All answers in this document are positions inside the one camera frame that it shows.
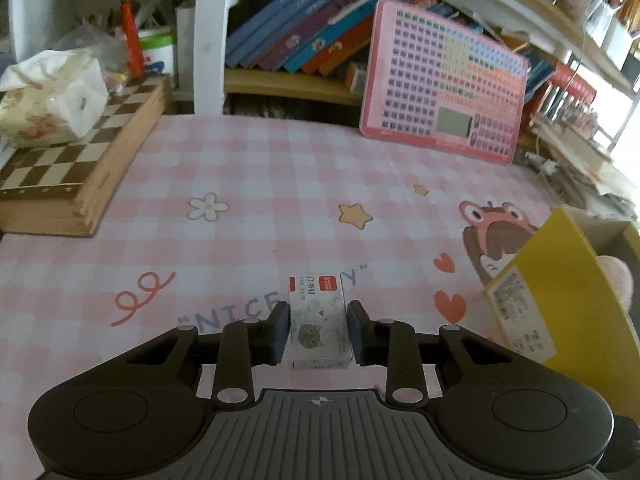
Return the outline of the small white staples box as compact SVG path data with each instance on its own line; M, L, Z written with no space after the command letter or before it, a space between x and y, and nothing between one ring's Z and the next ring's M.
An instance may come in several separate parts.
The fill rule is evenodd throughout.
M342 370L352 362L341 278L306 274L288 280L294 370Z

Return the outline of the pink plush toy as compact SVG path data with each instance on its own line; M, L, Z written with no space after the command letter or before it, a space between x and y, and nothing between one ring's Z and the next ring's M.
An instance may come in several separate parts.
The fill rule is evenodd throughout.
M634 278L623 260L613 256L597 256L597 263L626 315L630 315Z

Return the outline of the pink checkered tablecloth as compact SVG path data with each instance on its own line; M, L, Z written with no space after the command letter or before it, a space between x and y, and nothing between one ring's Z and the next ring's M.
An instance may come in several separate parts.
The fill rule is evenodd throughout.
M326 125L166 117L90 238L1 243L6 479L611 479L638 419L508 348L486 286L547 221L530 172ZM212 400L221 334L288 280L416 331L424 405L386 368L253 368Z

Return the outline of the yellow cardboard box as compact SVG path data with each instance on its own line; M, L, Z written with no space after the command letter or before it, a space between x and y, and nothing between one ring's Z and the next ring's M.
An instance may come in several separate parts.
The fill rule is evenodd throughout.
M597 256L634 278L630 315ZM639 417L639 230L630 221L559 207L485 288L509 349L593 388Z

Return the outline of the wooden chess board box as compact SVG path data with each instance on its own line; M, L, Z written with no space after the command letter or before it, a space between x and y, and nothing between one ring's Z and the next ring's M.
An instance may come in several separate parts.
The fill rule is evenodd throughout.
M93 236L171 97L167 75L130 81L80 141L16 151L1 169L1 232Z

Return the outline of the pile of papers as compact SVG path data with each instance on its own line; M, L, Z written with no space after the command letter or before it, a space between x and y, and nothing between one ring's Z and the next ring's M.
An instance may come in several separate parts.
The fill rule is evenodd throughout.
M523 162L540 175L560 205L618 220L639 220L639 190L608 155L575 129L537 114L528 124L536 136Z

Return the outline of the pink learning tablet board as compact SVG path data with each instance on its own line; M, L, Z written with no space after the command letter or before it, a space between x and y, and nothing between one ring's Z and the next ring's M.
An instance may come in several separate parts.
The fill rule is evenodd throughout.
M526 90L526 58L449 18L397 0L373 17L360 131L509 165Z

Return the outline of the red toy bottle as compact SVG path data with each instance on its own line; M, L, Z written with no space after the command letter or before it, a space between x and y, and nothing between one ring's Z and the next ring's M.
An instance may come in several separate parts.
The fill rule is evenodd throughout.
M128 66L132 78L140 78L144 74L144 58L134 18L134 0L119 0L122 11L122 32L126 38Z

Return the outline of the white green-lid jar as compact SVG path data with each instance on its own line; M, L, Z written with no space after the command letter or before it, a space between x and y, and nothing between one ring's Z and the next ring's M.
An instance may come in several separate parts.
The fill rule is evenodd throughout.
M139 39L144 72L149 75L168 75L175 78L177 38L171 28L163 26L141 29Z

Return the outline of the floral tissue pack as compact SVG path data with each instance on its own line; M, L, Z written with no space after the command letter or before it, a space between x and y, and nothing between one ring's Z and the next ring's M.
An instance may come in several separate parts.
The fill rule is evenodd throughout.
M1 76L1 136L17 148L72 143L102 116L108 91L87 50L45 50Z

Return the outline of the red books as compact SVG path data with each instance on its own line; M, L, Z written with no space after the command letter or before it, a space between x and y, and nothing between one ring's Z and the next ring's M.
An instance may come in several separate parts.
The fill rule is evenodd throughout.
M555 119L567 106L589 110L597 96L591 84L561 61L545 67L534 81L533 93L526 98L524 106L527 117L541 114Z

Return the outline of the row of blue books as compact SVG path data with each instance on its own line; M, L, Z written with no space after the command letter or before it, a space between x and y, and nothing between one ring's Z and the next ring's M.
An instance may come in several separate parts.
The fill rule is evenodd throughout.
M400 0L417 4L423 0ZM378 0L260 0L243 3L228 33L224 65L294 74L372 16Z

